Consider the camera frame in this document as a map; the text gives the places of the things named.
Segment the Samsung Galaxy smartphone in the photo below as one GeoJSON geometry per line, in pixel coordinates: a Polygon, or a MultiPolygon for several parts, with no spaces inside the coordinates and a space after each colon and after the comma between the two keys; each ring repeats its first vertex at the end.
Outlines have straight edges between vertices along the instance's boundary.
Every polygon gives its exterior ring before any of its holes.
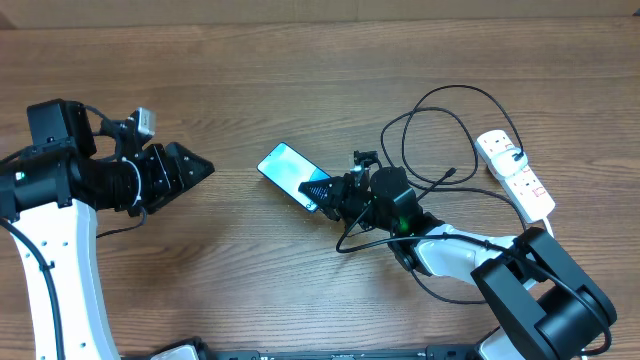
{"type": "Polygon", "coordinates": [[[318,206],[299,191],[300,184],[329,178],[326,172],[285,142],[276,145],[257,165],[257,170],[310,213],[318,206]]]}

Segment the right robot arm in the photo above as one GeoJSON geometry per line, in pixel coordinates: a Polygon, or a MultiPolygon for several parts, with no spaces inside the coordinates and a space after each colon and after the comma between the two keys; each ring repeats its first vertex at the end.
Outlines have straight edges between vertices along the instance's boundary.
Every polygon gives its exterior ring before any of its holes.
{"type": "Polygon", "coordinates": [[[490,237],[460,231],[424,211],[402,167],[380,167],[375,152],[356,152],[340,177],[299,186],[348,230],[388,232],[383,244],[417,276],[451,277],[476,286],[499,322],[472,359],[573,359],[612,345],[616,310],[595,282],[546,230],[490,237]]]}

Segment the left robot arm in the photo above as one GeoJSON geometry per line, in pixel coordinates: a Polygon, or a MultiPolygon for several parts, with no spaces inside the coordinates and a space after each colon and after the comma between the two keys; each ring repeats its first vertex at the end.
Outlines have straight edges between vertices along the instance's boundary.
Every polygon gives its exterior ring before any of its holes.
{"type": "Polygon", "coordinates": [[[146,219],[211,175],[214,165],[172,142],[152,143],[155,114],[124,120],[54,99],[31,105],[32,145],[1,162],[1,226],[22,259],[39,359],[117,359],[97,263],[97,213],[146,219]]]}

